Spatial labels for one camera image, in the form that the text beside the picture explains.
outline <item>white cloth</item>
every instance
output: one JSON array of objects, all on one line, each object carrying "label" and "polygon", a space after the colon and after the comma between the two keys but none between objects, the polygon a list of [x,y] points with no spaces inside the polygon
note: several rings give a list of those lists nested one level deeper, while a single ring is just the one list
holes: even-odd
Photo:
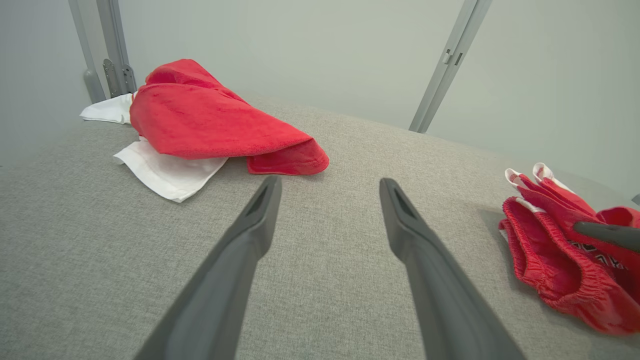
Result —
[{"label": "white cloth", "polygon": [[[85,108],[80,117],[130,124],[132,100],[132,94],[125,94],[101,101]],[[113,157],[118,164],[127,164],[133,174],[156,194],[175,202],[182,202],[200,190],[228,159],[186,160],[160,154],[142,136],[140,141],[132,143]]]},{"label": "white cloth", "polygon": [[87,106],[80,117],[85,120],[97,120],[117,122],[118,124],[131,124],[129,108],[133,103],[134,94],[124,94],[111,99],[96,102]]}]

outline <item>gray wall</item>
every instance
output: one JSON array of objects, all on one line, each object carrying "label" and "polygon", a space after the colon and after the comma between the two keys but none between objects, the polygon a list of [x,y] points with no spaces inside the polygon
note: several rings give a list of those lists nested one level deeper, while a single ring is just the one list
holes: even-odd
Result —
[{"label": "gray wall", "polygon": [[428,133],[631,199],[640,193],[638,18],[638,0],[493,0]]},{"label": "gray wall", "polygon": [[90,104],[67,0],[0,2],[0,165],[29,158]]},{"label": "gray wall", "polygon": [[409,128],[463,0],[120,1],[139,85],[192,58],[232,90]]}]

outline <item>folded towel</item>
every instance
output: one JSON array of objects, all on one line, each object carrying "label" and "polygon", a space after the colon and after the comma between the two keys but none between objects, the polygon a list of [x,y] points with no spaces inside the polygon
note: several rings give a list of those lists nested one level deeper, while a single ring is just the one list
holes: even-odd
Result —
[{"label": "folded towel", "polygon": [[[129,108],[132,94],[97,102],[85,108],[80,117],[85,120],[130,124]],[[113,157],[126,164],[131,172],[156,194],[182,202],[198,190],[225,164],[227,158],[187,160],[158,153],[143,137],[122,149]]]},{"label": "folded towel", "polygon": [[225,164],[227,158],[186,160],[159,154],[144,138],[113,157],[156,194],[175,202],[190,198]]},{"label": "folded towel", "polygon": [[133,97],[134,94],[124,94],[105,101],[96,102],[95,104],[87,106],[80,113],[80,117],[84,120],[131,124],[129,120],[129,108],[133,103]]},{"label": "folded towel", "polygon": [[596,213],[544,164],[536,183],[507,169],[522,195],[504,202],[499,229],[508,239],[516,276],[554,309],[609,334],[640,332],[640,254],[573,230],[587,221],[640,227],[640,212],[618,207]]},{"label": "folded towel", "polygon": [[130,113],[133,127],[161,154],[247,156],[252,174],[309,175],[329,165],[311,136],[250,106],[193,60],[151,72]]}]

